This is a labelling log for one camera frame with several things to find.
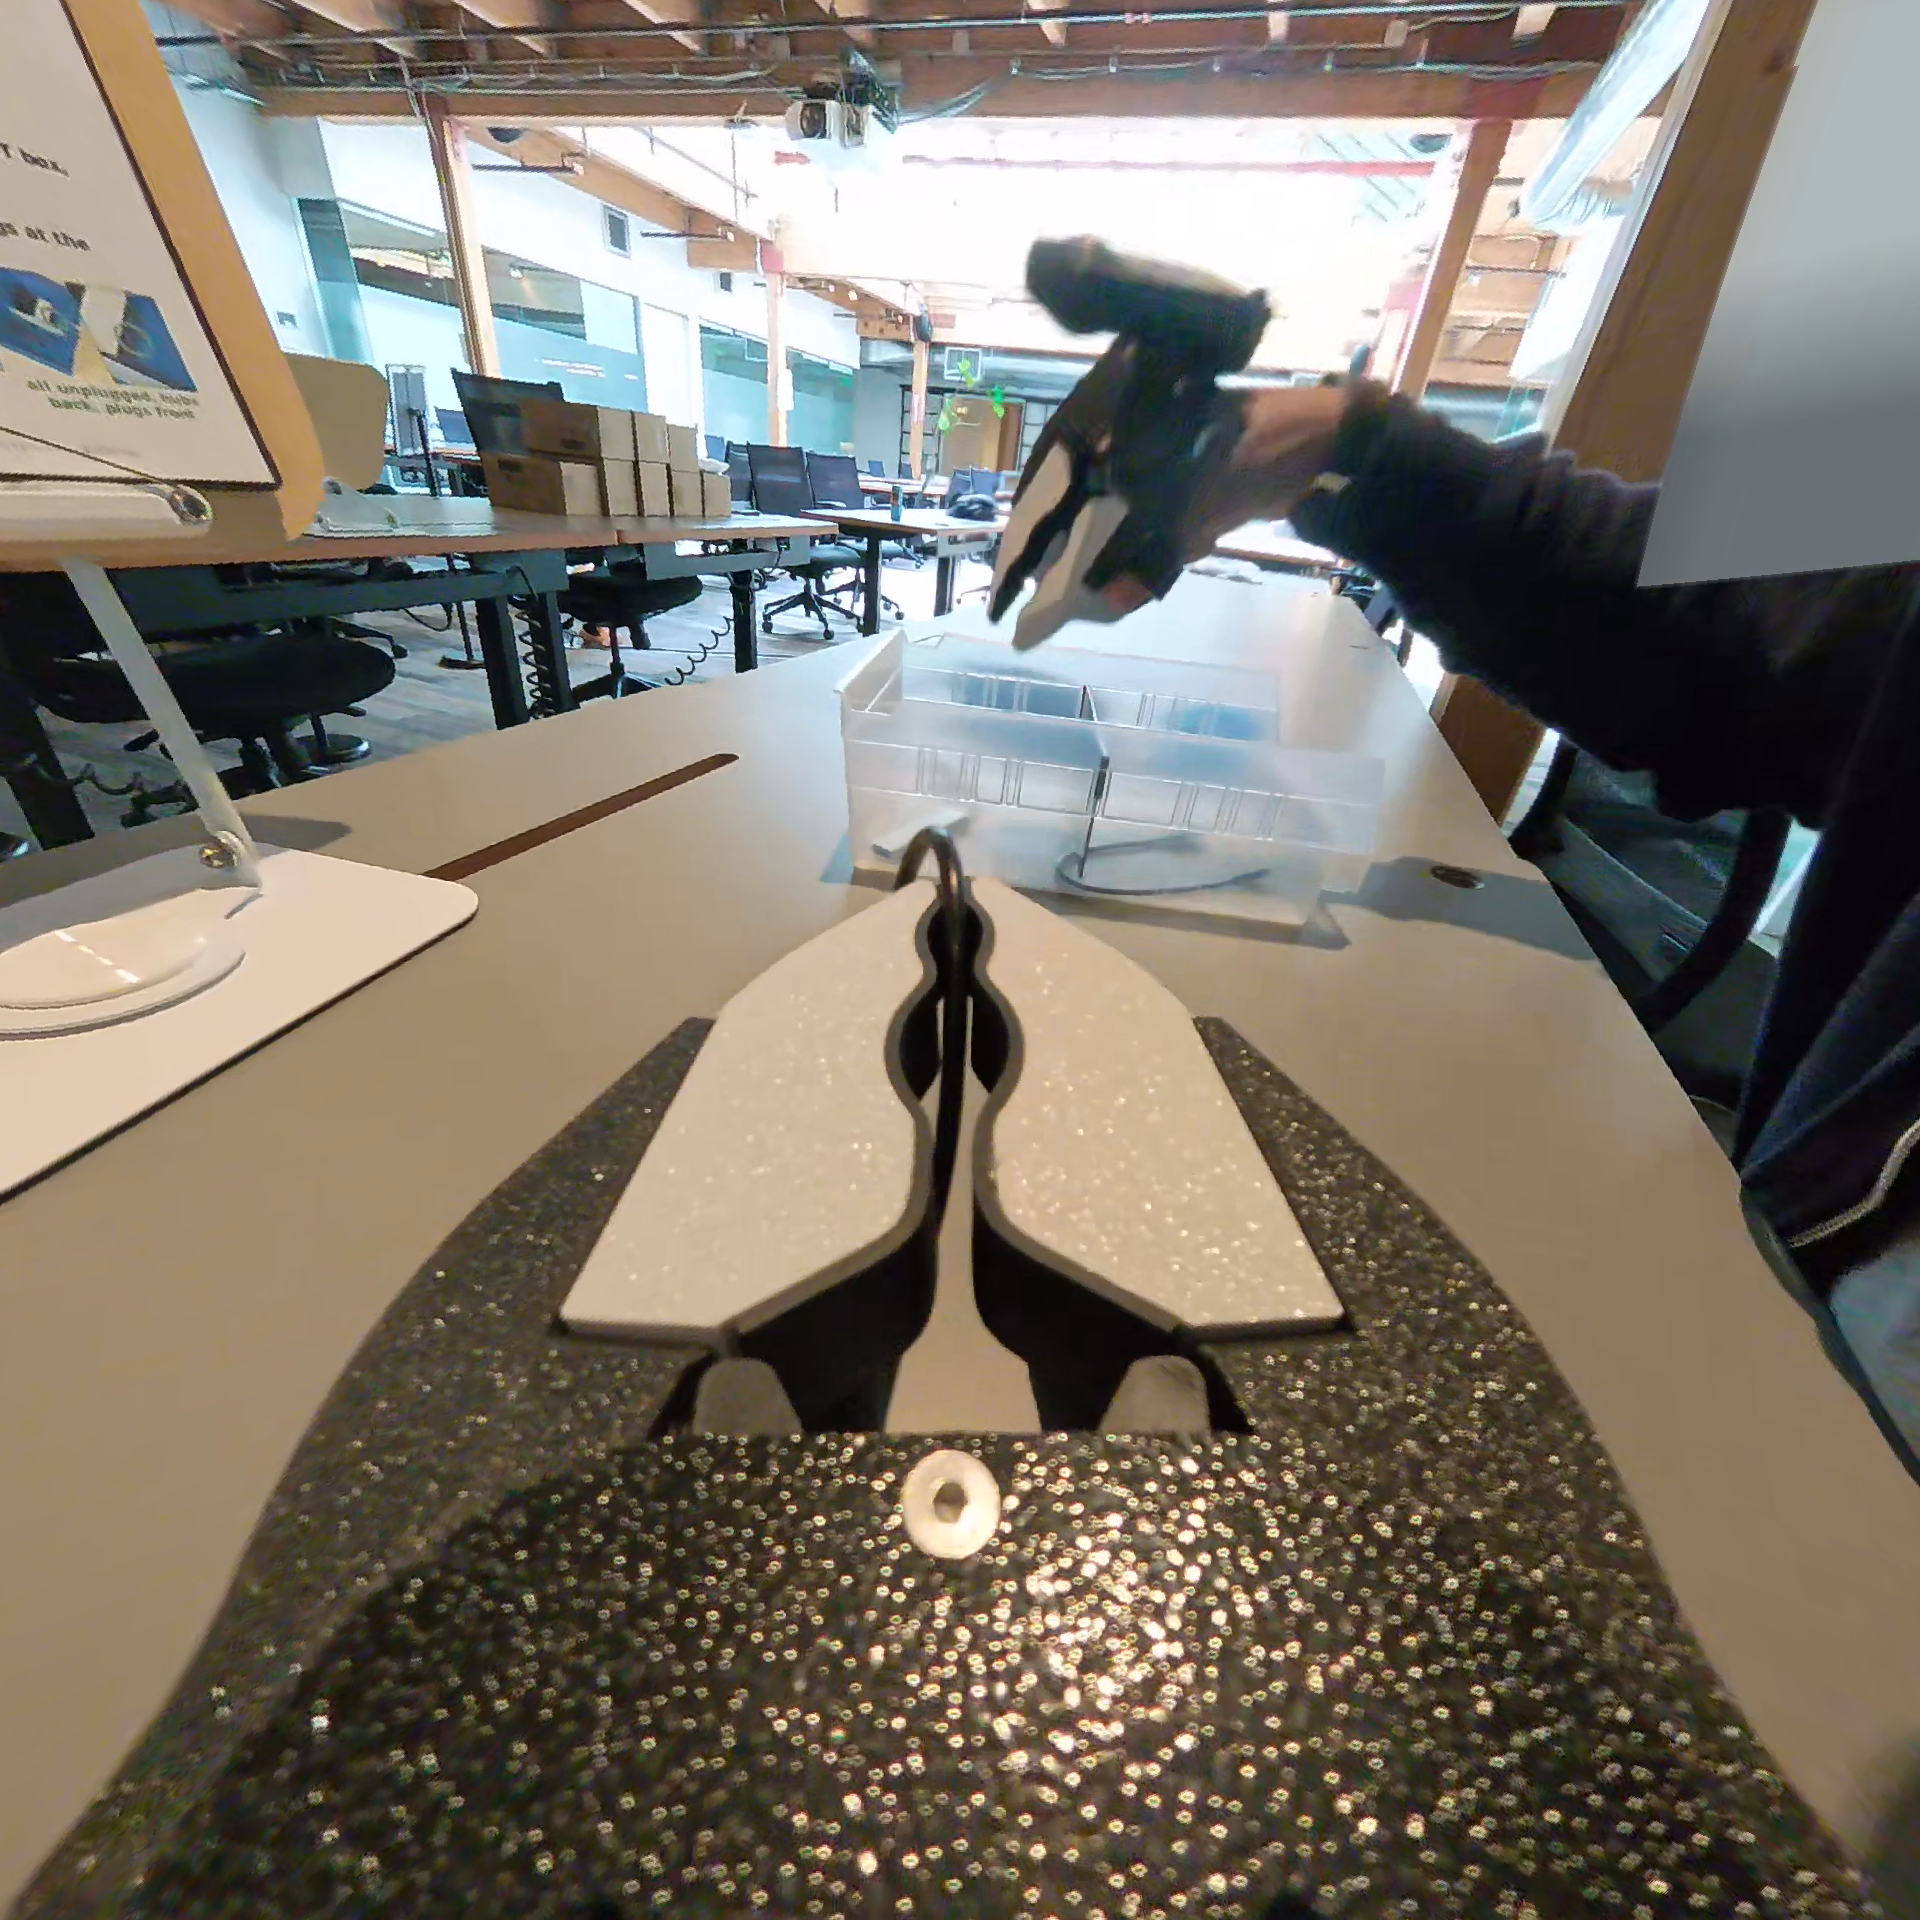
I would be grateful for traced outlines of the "wooden post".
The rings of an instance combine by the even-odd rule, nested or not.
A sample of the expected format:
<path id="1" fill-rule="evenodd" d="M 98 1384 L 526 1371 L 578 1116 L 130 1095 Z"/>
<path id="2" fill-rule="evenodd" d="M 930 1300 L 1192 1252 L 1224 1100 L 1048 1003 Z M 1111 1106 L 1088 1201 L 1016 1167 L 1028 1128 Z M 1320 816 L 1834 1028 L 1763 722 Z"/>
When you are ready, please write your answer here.
<path id="1" fill-rule="evenodd" d="M 1705 346 L 1721 279 L 1780 121 L 1817 6 L 1711 6 L 1681 64 L 1648 176 L 1600 274 L 1544 433 L 1588 470 L 1628 482 L 1665 475 Z M 1459 146 L 1452 203 L 1431 252 L 1396 367 L 1396 392 L 1431 375 L 1465 256 L 1512 138 L 1486 119 Z M 1431 718 L 1479 803 L 1505 823 L 1544 740 L 1544 727 L 1494 691 L 1448 674 Z"/>

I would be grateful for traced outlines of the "row of cardboard boxes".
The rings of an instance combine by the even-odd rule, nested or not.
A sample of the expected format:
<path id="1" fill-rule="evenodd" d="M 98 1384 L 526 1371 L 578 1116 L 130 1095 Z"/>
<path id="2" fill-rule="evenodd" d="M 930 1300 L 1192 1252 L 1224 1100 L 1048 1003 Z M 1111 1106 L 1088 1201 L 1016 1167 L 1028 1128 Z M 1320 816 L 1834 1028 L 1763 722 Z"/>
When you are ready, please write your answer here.
<path id="1" fill-rule="evenodd" d="M 564 519 L 722 522 L 726 466 L 690 426 L 555 395 L 515 400 L 480 454 L 488 502 Z"/>

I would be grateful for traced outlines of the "clear plastic organizer box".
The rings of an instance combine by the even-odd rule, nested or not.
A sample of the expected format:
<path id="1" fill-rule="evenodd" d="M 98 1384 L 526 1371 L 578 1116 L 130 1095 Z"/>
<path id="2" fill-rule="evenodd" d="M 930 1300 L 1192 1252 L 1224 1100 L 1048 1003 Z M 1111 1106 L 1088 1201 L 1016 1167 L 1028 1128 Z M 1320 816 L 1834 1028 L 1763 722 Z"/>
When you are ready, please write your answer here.
<path id="1" fill-rule="evenodd" d="M 868 873 L 896 873 L 871 852 L 887 826 L 962 809 L 972 881 L 1296 929 L 1377 855 L 1386 762 L 1308 744 L 1256 670 L 896 631 L 838 718 Z"/>

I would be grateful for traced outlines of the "printed instruction sheet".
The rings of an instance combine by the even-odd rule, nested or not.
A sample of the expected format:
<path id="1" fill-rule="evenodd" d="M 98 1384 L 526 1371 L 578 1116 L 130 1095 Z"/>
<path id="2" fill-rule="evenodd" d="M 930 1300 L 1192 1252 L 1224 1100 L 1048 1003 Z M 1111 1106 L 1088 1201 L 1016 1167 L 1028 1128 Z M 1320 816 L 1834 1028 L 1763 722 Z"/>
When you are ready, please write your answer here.
<path id="1" fill-rule="evenodd" d="M 4 6 L 4 480 L 276 490 L 291 390 L 143 6 Z"/>

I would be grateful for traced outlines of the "long wood top desk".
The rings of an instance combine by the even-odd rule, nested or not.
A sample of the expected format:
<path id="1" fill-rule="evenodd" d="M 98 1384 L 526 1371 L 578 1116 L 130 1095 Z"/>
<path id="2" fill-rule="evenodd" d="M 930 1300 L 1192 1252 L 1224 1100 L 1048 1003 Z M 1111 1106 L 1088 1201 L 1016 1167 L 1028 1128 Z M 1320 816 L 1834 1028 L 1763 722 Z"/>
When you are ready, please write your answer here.
<path id="1" fill-rule="evenodd" d="M 655 582 L 722 578 L 732 592 L 734 670 L 759 665 L 754 576 L 803 566 L 827 529 L 809 518 L 730 514 L 721 519 L 555 518 L 508 512 L 483 503 L 416 496 L 331 502 L 307 531 L 348 559 L 456 559 L 457 601 L 479 603 L 484 588 L 528 601 L 526 643 L 508 615 L 483 612 L 483 654 L 495 718 L 502 729 L 574 710 L 561 646 L 561 574 L 535 554 L 631 550 Z"/>

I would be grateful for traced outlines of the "person's torso in zip jacket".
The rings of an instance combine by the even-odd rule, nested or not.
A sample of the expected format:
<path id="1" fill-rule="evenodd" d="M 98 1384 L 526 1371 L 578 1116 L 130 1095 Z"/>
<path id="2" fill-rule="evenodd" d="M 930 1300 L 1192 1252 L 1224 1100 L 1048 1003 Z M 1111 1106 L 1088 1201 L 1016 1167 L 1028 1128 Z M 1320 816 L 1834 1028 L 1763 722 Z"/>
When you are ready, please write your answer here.
<path id="1" fill-rule="evenodd" d="M 1819 823 L 1738 1124 L 1742 1210 L 1915 1474 L 1918 634 L 1892 634 Z"/>

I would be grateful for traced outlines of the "black monitor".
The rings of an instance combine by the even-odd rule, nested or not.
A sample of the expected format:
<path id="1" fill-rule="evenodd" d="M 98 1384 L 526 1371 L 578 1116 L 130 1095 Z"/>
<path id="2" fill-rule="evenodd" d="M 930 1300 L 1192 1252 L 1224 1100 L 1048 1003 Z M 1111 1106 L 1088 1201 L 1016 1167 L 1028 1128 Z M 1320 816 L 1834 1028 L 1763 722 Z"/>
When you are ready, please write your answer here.
<path id="1" fill-rule="evenodd" d="M 532 400 L 562 400 L 559 383 L 528 383 L 502 375 L 451 372 L 471 444 L 480 454 L 526 454 L 523 408 Z"/>

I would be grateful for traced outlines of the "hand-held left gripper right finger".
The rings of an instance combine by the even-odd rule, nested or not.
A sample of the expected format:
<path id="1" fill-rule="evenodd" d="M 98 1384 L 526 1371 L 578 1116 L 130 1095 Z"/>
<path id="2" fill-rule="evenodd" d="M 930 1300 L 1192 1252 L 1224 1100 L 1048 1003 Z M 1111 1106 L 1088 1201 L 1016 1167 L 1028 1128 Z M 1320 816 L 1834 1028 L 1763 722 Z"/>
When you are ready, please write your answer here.
<path id="1" fill-rule="evenodd" d="M 1186 1009 L 1000 881 L 972 886 L 972 1276 L 1044 1432 L 1094 1432 L 1138 1360 L 1318 1338 L 1346 1307 Z"/>

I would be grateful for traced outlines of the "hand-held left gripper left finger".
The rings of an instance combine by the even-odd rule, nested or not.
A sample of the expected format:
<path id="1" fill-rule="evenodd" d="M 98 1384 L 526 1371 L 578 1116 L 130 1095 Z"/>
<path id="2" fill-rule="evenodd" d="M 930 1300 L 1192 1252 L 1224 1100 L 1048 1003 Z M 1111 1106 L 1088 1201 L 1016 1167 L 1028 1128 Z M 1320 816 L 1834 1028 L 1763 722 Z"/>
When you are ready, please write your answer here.
<path id="1" fill-rule="evenodd" d="M 727 1002 L 561 1321 L 762 1360 L 804 1430 L 876 1432 L 944 1203 L 947 904 L 913 881 Z"/>

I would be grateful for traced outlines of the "person's right hand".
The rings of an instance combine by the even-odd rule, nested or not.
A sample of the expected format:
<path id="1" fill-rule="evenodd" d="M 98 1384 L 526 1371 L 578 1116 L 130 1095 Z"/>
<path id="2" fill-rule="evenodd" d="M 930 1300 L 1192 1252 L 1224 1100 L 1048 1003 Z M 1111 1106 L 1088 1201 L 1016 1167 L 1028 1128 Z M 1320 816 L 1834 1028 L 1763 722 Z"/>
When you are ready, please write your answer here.
<path id="1" fill-rule="evenodd" d="M 1375 426 L 1391 390 L 1371 378 L 1310 390 L 1227 390 L 1192 480 L 1180 559 L 1206 561 L 1251 522 L 1287 519 L 1308 494 L 1346 486 L 1343 433 Z"/>

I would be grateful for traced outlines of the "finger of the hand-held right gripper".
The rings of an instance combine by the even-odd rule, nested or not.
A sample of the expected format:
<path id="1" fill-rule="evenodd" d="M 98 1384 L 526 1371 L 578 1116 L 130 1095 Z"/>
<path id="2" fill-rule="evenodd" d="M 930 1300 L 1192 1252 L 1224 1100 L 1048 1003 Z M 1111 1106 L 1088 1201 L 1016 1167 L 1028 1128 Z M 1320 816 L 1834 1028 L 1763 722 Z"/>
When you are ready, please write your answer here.
<path id="1" fill-rule="evenodd" d="M 1016 505 L 1000 536 L 1000 555 L 990 592 L 990 622 L 1017 619 L 1025 588 L 1034 569 L 1027 555 L 1041 531 L 1056 531 L 1094 494 L 1086 459 L 1068 442 L 1052 446 L 1039 470 L 1022 480 Z"/>
<path id="2" fill-rule="evenodd" d="M 1104 555 L 1130 503 L 1102 494 L 1086 499 L 1052 534 L 1036 534 L 1027 555 L 1034 561 L 1025 601 L 1016 617 L 1016 650 L 1039 650 L 1071 627 L 1111 627 L 1136 603 L 1116 596 L 1116 588 L 1094 588 L 1091 569 Z"/>

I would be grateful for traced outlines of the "black office chair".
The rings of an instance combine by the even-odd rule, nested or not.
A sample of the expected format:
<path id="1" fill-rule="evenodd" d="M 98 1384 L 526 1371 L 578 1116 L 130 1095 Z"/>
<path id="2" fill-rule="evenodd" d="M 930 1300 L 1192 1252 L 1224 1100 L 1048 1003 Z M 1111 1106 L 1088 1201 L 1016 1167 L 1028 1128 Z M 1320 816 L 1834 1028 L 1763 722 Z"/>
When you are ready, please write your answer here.
<path id="1" fill-rule="evenodd" d="M 38 707 L 60 721 L 96 727 L 147 721 L 81 606 L 16 615 L 8 648 Z M 395 682 L 386 648 L 327 622 L 287 634 L 199 635 L 161 648 L 155 658 L 196 740 L 226 740 L 240 753 L 239 769 L 223 776 L 239 801 L 315 779 L 318 764 L 295 744 L 295 726 L 348 713 Z"/>
<path id="2" fill-rule="evenodd" d="M 639 650 L 647 650 L 646 625 L 650 617 L 675 612 L 702 596 L 702 582 L 670 578 L 655 582 L 639 566 L 600 568 L 567 582 L 559 600 L 561 610 L 583 628 L 609 631 L 611 670 L 571 691 L 577 705 L 593 699 L 618 699 L 631 692 L 655 691 L 652 682 L 639 680 L 622 663 L 620 635 L 633 635 Z"/>
<path id="3" fill-rule="evenodd" d="M 752 505 L 762 518 L 809 518 L 815 514 L 815 494 L 809 482 L 808 457 L 792 446 L 748 446 L 748 465 L 752 480 Z M 776 619 L 785 612 L 798 610 L 819 625 L 820 639 L 832 643 L 831 612 L 839 610 L 856 617 L 850 603 L 832 600 L 831 576 L 838 572 L 858 574 L 859 554 L 839 536 L 809 536 L 809 559 L 803 568 L 783 566 L 792 578 L 800 582 L 800 591 L 787 600 L 767 601 L 759 609 L 759 625 L 764 634 L 776 631 Z"/>

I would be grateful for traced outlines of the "wood top office desk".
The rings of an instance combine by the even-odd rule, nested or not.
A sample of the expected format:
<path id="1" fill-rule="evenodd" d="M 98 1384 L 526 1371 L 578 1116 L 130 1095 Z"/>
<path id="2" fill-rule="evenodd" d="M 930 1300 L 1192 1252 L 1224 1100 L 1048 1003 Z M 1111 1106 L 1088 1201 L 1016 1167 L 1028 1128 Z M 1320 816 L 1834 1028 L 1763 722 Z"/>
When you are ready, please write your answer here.
<path id="1" fill-rule="evenodd" d="M 815 507 L 809 518 L 832 524 L 839 538 L 854 542 L 859 554 L 859 631 L 868 639 L 881 631 L 881 552 L 886 544 L 911 540 L 934 542 L 937 566 L 934 615 L 947 617 L 954 610 L 958 562 L 992 562 L 998 542 L 1006 531 L 1006 518 L 1000 514 L 967 519 L 935 511 L 900 511 L 895 518 L 895 512 Z"/>

